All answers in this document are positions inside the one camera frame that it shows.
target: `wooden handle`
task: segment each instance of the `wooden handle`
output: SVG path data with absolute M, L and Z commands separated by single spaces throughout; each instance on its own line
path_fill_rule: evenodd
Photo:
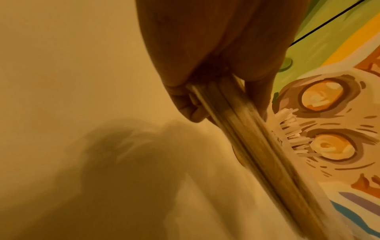
M 311 183 L 314 179 L 299 174 L 231 73 L 203 66 L 194 74 L 188 88 L 301 237 L 355 239 L 327 196 L 321 194 L 321 189 L 316 190 L 316 182 Z

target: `painted eye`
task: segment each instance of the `painted eye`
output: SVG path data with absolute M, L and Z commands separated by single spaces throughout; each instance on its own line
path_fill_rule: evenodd
M 345 137 L 336 134 L 317 135 L 310 147 L 322 157 L 335 162 L 346 161 L 356 153 L 355 147 Z
M 340 99 L 344 89 L 337 82 L 324 80 L 307 88 L 301 97 L 301 103 L 312 111 L 323 111 Z

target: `black line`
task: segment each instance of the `black line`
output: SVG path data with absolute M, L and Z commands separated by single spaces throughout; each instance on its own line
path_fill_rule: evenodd
M 298 43 L 299 41 L 305 39 L 307 36 L 309 36 L 310 34 L 316 32 L 317 30 L 321 29 L 322 27 L 326 26 L 327 24 L 331 23 L 332 21 L 334 21 L 335 19 L 337 19 L 338 17 L 342 16 L 343 14 L 345 14 L 346 12 L 348 12 L 349 10 L 353 9 L 354 7 L 356 7 L 357 5 L 361 4 L 362 2 L 364 2 L 365 0 L 359 0 L 358 2 L 356 2 L 355 4 L 353 4 L 352 6 L 350 6 L 349 8 L 347 8 L 346 10 L 344 10 L 343 12 L 339 13 L 338 15 L 334 16 L 333 18 L 331 18 L 330 20 L 328 20 L 327 22 L 323 23 L 322 25 L 320 25 L 319 27 L 315 28 L 314 30 L 308 32 L 307 34 L 305 34 L 304 36 L 300 37 L 299 39 L 297 39 L 296 41 L 294 41 L 291 45 L 293 46 L 294 44 Z

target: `yellow stripe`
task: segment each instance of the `yellow stripe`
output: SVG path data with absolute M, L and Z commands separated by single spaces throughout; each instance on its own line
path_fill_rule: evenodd
M 349 39 L 347 39 L 338 50 L 327 59 L 322 66 L 340 62 L 348 57 L 357 48 L 370 40 L 373 36 L 380 32 L 380 13 L 372 18 L 366 25 L 356 31 Z

